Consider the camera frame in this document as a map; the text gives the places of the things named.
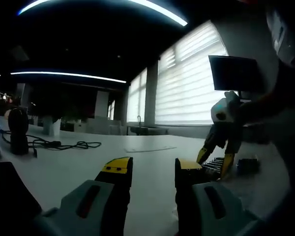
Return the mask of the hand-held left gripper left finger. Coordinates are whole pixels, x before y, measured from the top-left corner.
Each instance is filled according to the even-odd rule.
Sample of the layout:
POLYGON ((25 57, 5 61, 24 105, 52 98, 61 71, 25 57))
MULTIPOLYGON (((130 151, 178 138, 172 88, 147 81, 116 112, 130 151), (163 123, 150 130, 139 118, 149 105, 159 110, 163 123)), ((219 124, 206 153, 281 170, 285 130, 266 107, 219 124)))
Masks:
POLYGON ((109 161, 95 180, 64 196, 59 208, 34 219, 38 236, 121 236, 130 203, 133 159, 109 161))

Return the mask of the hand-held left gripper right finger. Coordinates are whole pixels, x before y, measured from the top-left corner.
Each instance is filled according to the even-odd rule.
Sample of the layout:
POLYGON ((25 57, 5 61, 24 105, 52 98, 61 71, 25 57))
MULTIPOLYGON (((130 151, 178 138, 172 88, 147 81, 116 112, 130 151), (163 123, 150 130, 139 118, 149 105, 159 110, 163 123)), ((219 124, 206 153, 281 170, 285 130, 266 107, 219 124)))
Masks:
POLYGON ((209 181, 196 162, 175 160, 175 188, 180 236, 254 236, 262 227, 237 196, 209 181))

